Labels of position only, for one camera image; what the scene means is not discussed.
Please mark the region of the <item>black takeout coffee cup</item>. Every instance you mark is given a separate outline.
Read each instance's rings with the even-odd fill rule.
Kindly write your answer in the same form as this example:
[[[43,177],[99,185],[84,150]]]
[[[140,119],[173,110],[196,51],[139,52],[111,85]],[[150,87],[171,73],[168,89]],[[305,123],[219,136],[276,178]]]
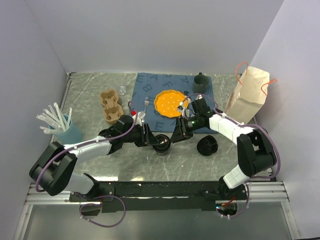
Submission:
[[[152,148],[158,155],[165,156],[171,148],[171,143],[163,141],[158,145],[153,145]]]

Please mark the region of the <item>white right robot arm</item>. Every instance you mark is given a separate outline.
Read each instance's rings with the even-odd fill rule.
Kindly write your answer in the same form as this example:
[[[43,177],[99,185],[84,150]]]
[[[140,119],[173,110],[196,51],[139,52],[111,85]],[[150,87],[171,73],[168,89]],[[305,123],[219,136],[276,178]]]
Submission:
[[[275,165],[276,172],[267,178],[272,179],[279,173],[280,154],[268,133],[259,125],[239,123],[224,113],[210,110],[189,119],[177,117],[170,141],[177,143],[188,140],[193,137],[193,131],[201,128],[218,132],[237,146],[236,167],[220,179],[218,192],[223,199],[232,198],[238,186],[250,179],[258,179],[258,173]]]

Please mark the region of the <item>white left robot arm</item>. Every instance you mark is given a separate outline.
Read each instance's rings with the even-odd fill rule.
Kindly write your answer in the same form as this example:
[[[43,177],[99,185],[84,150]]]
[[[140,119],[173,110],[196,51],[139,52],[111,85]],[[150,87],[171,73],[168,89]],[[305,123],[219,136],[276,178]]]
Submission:
[[[70,191],[81,194],[87,201],[94,201],[103,193],[101,183],[88,173],[75,173],[76,164],[111,155],[120,150],[124,143],[145,147],[159,145],[160,141],[148,124],[137,124],[132,118],[128,121],[119,120],[91,140],[67,145],[50,143],[29,175],[35,180],[35,189],[39,193],[56,196],[62,191]]]

